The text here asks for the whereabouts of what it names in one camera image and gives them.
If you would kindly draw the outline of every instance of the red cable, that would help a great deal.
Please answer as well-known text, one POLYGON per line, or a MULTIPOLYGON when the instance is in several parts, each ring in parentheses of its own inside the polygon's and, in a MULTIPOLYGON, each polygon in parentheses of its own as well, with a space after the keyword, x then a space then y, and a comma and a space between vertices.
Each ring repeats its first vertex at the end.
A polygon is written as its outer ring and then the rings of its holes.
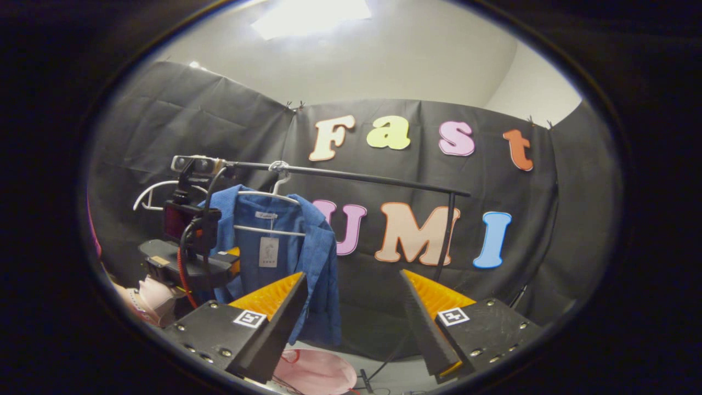
POLYGON ((180 247, 178 248, 178 272, 180 273, 180 281, 183 283, 183 288, 185 288, 187 299, 190 300, 192 308, 197 309, 197 303, 195 303, 195 299, 192 297, 190 288, 187 286, 187 281, 185 281, 185 270, 183 270, 183 260, 180 258, 180 247))

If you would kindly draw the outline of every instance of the black backdrop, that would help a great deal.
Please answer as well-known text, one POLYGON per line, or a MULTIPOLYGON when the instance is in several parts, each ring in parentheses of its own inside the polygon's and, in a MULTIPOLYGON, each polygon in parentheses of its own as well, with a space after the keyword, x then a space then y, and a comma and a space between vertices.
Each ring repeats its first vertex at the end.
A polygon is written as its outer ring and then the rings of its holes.
MULTIPOLYGON (((586 126, 576 132, 560 128, 559 136, 577 142, 584 139, 580 134, 587 134, 598 141, 600 134, 607 133, 592 122, 586 126)), ((550 246, 558 206, 557 185, 567 187, 573 183, 570 164, 563 166, 561 179, 556 177, 551 133, 523 119, 428 101, 348 101, 293 111, 225 77, 186 65, 158 62, 145 66, 135 80, 128 82, 98 121, 88 196, 108 271, 125 286, 135 287, 145 275, 137 246, 150 238, 160 238, 162 230, 160 212, 134 212, 132 206, 146 187, 175 179, 177 174, 168 168, 174 155, 262 163, 282 159, 293 166, 467 190, 472 196, 459 197, 456 202, 461 214, 453 230, 452 260, 444 267, 441 282, 473 299, 497 297, 509 303, 539 269, 550 246), (352 115, 356 124, 346 132, 342 146, 335 148, 336 156, 310 161, 308 156, 317 138, 315 123, 346 115, 352 115), (407 148, 372 148, 366 142, 373 121, 386 115, 409 121, 411 143, 407 148), (445 155, 439 149, 439 126, 447 121, 470 125, 476 146, 471 155, 445 155), (530 140, 526 154, 534 163, 531 171, 522 171, 512 163, 509 142, 503 134, 513 129, 530 140), (512 216, 501 252, 503 263, 488 269, 476 268, 472 262, 482 251, 486 229, 482 216, 486 212, 507 212, 512 216)), ((590 160, 592 147, 577 149, 590 160)), ((599 178, 600 167, 616 168, 610 161, 610 156, 598 153, 585 169, 590 178, 599 178)), ((274 175, 265 171, 242 172, 237 181, 222 182, 220 188, 243 183, 266 189, 272 179, 274 175)), ((589 186, 589 180, 578 182, 589 186)), ((154 204, 163 202, 174 188, 157 190, 154 204)), ((432 278, 435 266, 420 264, 418 260, 407 262, 404 256, 398 262, 376 260, 374 254, 383 244, 386 223, 380 206, 385 202, 406 203, 421 226, 434 209, 446 205, 447 195, 303 175, 293 176, 282 186, 281 193, 297 193, 310 201, 335 202, 337 214, 332 216, 331 225, 337 240, 343 240, 346 229, 342 207, 356 204, 368 209, 356 250, 338 258, 343 322, 339 349, 385 359, 395 347, 398 334, 404 333, 408 325, 398 270, 407 268, 432 278)), ((610 190, 600 193, 607 194, 609 200, 604 203, 608 205, 621 198, 610 190)), ((597 204, 574 198, 584 205, 597 204)), ((560 223, 557 231, 565 235, 571 234, 572 228, 583 228, 580 221, 560 223)), ((609 225, 596 222, 594 232, 607 232, 609 225)), ((601 251, 605 246, 595 245, 597 242, 589 242, 588 249, 596 250, 599 260, 573 264, 568 256, 561 256, 551 259, 552 266, 566 271, 570 278, 582 280, 582 265, 595 269, 606 262, 608 251, 601 251), (567 270, 563 269, 565 262, 570 265, 567 270)), ((582 294, 582 290, 570 290, 572 284, 559 283, 559 278, 548 280, 531 287, 542 295, 541 288, 566 288, 565 293, 573 298, 582 294)), ((559 313, 551 310, 553 304, 547 302, 527 306, 527 316, 555 317, 559 313)), ((544 325, 549 321, 537 322, 544 325)), ((416 343, 407 342, 397 357, 414 354, 418 354, 416 343)))
MULTIPOLYGON (((152 14, 158 18, 125 25, 117 21, 143 12, 144 1, 70 3, 75 7, 42 3, 0 8, 3 35, 11 38, 2 41, 7 55, 4 93, 11 98, 10 116, 2 120, 17 138, 8 143, 17 148, 11 150, 11 159, 20 161, 14 162, 17 178, 11 182, 23 196, 13 202, 12 211, 23 214, 27 224, 26 231, 11 233, 10 241, 22 251, 56 257, 50 266, 44 260, 38 266, 6 267, 13 298, 9 317, 14 319, 6 326, 11 338, 4 346, 21 350, 5 353, 11 356, 9 382, 18 393, 32 394, 57 389, 123 394, 145 383, 163 391, 213 391, 174 370, 165 355, 135 337, 134 328, 109 314, 112 307, 99 292, 86 291, 83 245, 75 237, 74 202, 66 190, 75 180, 83 147, 73 131, 105 81, 144 39, 189 15, 201 2, 173 2, 167 12, 161 8, 152 14), (121 33, 119 39, 102 40, 112 30, 121 33), (95 38, 99 46, 91 44, 95 38), (78 58, 90 61, 78 63, 78 58), (18 168, 27 157, 43 160, 18 168), (36 183, 27 182, 37 175, 43 176, 41 189, 51 192, 48 198, 37 194, 36 183), (26 213, 32 213, 29 222, 26 213)), ((689 143, 689 131, 698 123, 698 91, 690 81, 696 78, 702 52, 695 5, 494 3, 563 48, 606 88, 638 167, 628 180, 633 192, 626 212, 637 229, 627 232, 629 254, 616 256, 586 310, 542 349, 542 358, 490 393, 562 393, 574 386, 587 394, 691 392, 696 371, 690 361, 698 349, 690 340, 698 339, 698 331, 690 311, 698 304, 694 285, 699 269, 689 246, 697 225, 675 213, 694 206, 689 175, 681 169, 688 169, 697 156, 689 143)))

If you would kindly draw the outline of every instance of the blue jacket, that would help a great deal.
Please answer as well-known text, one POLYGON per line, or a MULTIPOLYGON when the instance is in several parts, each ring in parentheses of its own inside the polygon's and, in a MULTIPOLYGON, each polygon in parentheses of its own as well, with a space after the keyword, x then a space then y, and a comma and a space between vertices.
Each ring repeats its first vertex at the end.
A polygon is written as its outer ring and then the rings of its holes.
POLYGON ((273 197, 238 195, 239 191, 245 190, 254 189, 237 185, 212 194, 210 206, 222 212, 217 230, 217 245, 212 249, 212 254, 238 246, 241 262, 239 276, 227 284, 226 288, 216 290, 217 299, 222 303, 230 303, 276 280, 302 271, 307 277, 307 301, 288 339, 289 343, 294 344, 299 338, 340 344, 336 239, 324 215, 298 195, 288 195, 288 198, 297 200, 299 206, 273 197), (305 237, 243 231, 234 229, 234 225, 304 233, 305 237), (277 267, 259 267, 260 239, 264 237, 279 238, 277 267))

